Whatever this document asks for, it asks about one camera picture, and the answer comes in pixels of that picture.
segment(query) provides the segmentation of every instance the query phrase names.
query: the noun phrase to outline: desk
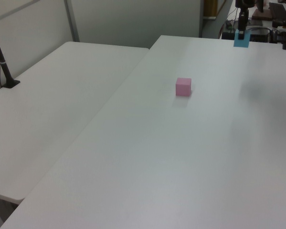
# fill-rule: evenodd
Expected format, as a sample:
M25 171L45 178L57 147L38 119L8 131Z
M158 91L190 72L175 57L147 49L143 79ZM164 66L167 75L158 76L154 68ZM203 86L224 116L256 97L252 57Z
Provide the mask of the desk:
M286 51L161 36L2 227L17 228L286 229Z
M147 52L68 42L0 89L0 198L19 204Z
M278 3L277 0L270 0L269 2ZM268 8L269 8L269 3L266 4L264 9L268 9ZM227 20L234 20L235 19L236 10L234 11L234 9L236 9L236 7L235 7L235 0L233 0L233 2L232 2L231 8L230 8L230 11L229 11L229 14L228 14L229 17L227 18ZM252 15L253 15L253 13L255 12L256 9L257 9L256 6L252 7L252 8L249 8L249 18L252 17ZM240 9L238 9L236 19L238 19L239 12L240 12ZM263 21L263 27L267 27L267 28L271 28L272 29L273 28L272 27L272 21Z

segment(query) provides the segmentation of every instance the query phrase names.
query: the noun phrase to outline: white tabletop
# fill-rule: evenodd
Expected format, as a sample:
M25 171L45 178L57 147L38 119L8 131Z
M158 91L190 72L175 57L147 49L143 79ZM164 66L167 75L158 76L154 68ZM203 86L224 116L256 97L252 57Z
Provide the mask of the white tabletop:
M264 9L268 9L269 8L269 2L278 3L277 0L268 0L268 1L266 1L266 6L264 6ZM236 9L236 7L235 7L235 0L233 0L231 8L230 8L230 11L229 11L229 14L228 14L228 18L227 18L228 21L234 20L235 16L236 16L236 20L238 19L238 16L239 16L239 13L240 13L240 9L238 9L237 15L236 15L236 10L235 9ZM249 18L252 17L252 15L253 15L253 13L255 12L256 9L257 9L256 6L252 7L252 8L249 8ZM272 21L263 21L263 27L267 27L267 28L273 29ZM286 29L282 29L282 27L278 27L278 29L281 30L281 31L286 31Z
M68 42L0 90L0 198L20 203L148 49Z
M286 51L161 36L2 227L18 228L286 229Z

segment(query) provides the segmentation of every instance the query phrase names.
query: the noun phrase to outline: metal frame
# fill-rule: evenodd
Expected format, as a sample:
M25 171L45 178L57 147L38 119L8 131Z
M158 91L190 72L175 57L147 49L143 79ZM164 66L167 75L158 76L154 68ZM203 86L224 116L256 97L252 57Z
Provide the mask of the metal frame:
M14 14L14 13L16 13L16 12L18 12L18 11L28 7L28 6L30 6L30 5L32 5L32 4L38 2L38 1L40 1L40 0L31 0L30 2L20 6L18 8L15 8L14 10L11 10L11 11L3 14L3 15L0 15L0 20L2 20L3 18L6 18L6 17L8 17L8 16L10 16L10 15L12 15L12 14Z
M79 40L79 34L77 30L77 25L75 21L75 14L73 11L72 1L71 0L64 0L65 8L66 8L66 14L68 18L68 23L70 24L71 33L73 37L74 42L80 42Z
M203 9L204 9L204 0L200 0L200 24L199 24L199 37L202 37L203 29Z

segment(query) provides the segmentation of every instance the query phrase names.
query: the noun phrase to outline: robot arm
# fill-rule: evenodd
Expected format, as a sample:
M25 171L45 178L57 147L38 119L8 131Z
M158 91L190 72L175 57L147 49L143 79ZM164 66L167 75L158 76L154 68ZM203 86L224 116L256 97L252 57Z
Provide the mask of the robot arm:
M239 18L238 18L238 39L244 39L244 32L246 30L247 22L249 20L249 8L255 6L255 0L236 0L235 6L240 8Z

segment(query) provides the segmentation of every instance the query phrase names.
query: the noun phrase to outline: pink cube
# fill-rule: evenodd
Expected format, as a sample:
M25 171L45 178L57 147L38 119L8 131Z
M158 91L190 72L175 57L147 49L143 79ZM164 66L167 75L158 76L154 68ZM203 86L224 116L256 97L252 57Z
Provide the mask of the pink cube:
M190 96L191 95L191 79L178 78L176 82L176 96Z

